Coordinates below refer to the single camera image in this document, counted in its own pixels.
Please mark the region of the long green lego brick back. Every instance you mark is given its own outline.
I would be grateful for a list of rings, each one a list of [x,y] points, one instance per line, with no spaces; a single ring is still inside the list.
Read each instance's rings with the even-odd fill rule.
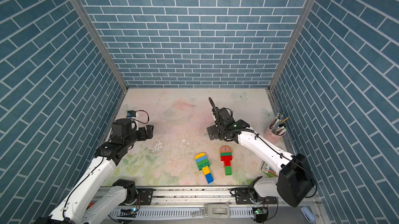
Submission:
[[[205,166],[210,166],[210,162],[208,159],[199,161],[196,163],[198,167],[205,167]]]

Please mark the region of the long blue lego brick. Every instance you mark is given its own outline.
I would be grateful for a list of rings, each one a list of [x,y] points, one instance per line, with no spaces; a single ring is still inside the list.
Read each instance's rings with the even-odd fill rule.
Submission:
[[[203,161],[203,160],[207,160],[207,156],[199,157],[199,158],[197,158],[195,161],[196,161],[197,163],[199,163],[199,162],[201,162],[201,161]]]

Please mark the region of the long green lego brick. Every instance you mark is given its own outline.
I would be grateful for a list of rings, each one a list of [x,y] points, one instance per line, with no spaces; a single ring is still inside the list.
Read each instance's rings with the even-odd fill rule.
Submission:
[[[220,156],[232,156],[231,152],[222,152],[220,153]]]
[[[209,167],[209,166],[210,166],[209,164],[201,164],[201,165],[198,167],[198,169],[201,171],[203,168]]]
[[[205,166],[210,166],[210,162],[208,159],[199,161],[196,163],[198,167],[205,167]]]

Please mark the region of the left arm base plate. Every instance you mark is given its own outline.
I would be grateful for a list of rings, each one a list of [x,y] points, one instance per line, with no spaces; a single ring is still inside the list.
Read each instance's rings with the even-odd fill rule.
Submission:
[[[136,188],[137,199],[140,200],[140,203],[137,203],[137,205],[151,205],[153,193],[153,188]]]

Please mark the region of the small green lego brick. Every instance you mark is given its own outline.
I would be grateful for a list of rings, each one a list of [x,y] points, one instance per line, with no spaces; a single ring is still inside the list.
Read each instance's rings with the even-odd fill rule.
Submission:
[[[226,175],[226,176],[232,175],[232,168],[231,168],[231,166],[225,166],[225,167],[224,167],[224,171],[225,171],[225,175]]]

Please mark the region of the small yellow lego brick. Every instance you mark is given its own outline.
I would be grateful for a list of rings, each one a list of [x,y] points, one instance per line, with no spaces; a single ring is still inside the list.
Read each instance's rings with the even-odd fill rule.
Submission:
[[[202,169],[202,171],[203,171],[204,175],[208,175],[208,174],[210,174],[210,173],[211,173],[211,171],[210,171],[209,167],[205,167],[205,168],[203,168],[203,169]]]

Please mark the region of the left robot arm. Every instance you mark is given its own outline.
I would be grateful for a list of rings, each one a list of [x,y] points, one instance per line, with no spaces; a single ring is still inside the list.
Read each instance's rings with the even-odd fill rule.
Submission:
[[[99,224],[117,206],[123,204],[138,210],[141,197],[132,180],[118,179],[106,195],[90,205],[103,182],[116,169],[137,141],[153,137],[153,125],[138,127],[137,120],[118,119],[112,123],[109,140],[99,146],[88,169],[64,200],[37,224]]]

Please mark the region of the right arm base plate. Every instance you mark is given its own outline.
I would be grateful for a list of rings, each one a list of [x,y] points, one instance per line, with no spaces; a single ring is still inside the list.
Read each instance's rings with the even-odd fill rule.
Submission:
[[[253,188],[233,188],[229,193],[235,198],[237,205],[277,204],[277,197],[261,197]]]

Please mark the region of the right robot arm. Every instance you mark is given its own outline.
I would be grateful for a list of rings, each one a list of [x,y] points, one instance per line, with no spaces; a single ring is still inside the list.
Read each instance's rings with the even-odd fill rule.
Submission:
[[[261,203],[268,197],[282,199],[297,207],[316,187],[308,159],[302,154],[293,155],[278,148],[262,137],[248,123],[234,120],[231,110],[218,108],[212,98],[212,115],[215,124],[207,128],[210,140],[235,142],[260,157],[267,168],[277,177],[258,177],[248,186],[248,194],[254,203]]]

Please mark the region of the small blue lego brick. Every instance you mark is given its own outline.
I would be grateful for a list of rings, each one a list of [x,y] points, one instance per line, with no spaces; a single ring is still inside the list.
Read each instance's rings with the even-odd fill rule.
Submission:
[[[208,173],[205,175],[206,181],[208,184],[212,183],[214,181],[213,176],[211,173]]]

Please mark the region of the long red lego brick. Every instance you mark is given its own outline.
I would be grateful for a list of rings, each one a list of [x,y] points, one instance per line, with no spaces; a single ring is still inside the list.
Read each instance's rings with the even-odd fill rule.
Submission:
[[[230,162],[231,160],[232,160],[231,155],[221,156],[221,161],[223,161],[223,162],[227,162],[227,161]]]

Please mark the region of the long green lego brick front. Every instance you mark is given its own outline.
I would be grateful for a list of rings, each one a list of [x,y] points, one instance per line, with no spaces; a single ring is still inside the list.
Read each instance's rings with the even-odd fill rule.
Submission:
[[[220,156],[232,156],[231,152],[222,152],[220,153]]]

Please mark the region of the yellow rounded lego brick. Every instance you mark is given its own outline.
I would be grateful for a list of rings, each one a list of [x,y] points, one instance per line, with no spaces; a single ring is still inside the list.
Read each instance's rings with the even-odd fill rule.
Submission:
[[[197,154],[196,156],[195,156],[195,159],[199,159],[199,158],[201,158],[201,157],[203,157],[203,156],[205,156],[206,154],[204,153],[204,152],[202,152],[202,153],[199,153],[199,154]]]

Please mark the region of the orange round lego piece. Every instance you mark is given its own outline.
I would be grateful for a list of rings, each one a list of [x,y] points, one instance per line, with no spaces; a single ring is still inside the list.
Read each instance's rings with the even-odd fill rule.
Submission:
[[[229,146],[222,146],[220,148],[220,153],[231,153],[231,152],[232,152],[232,150]]]

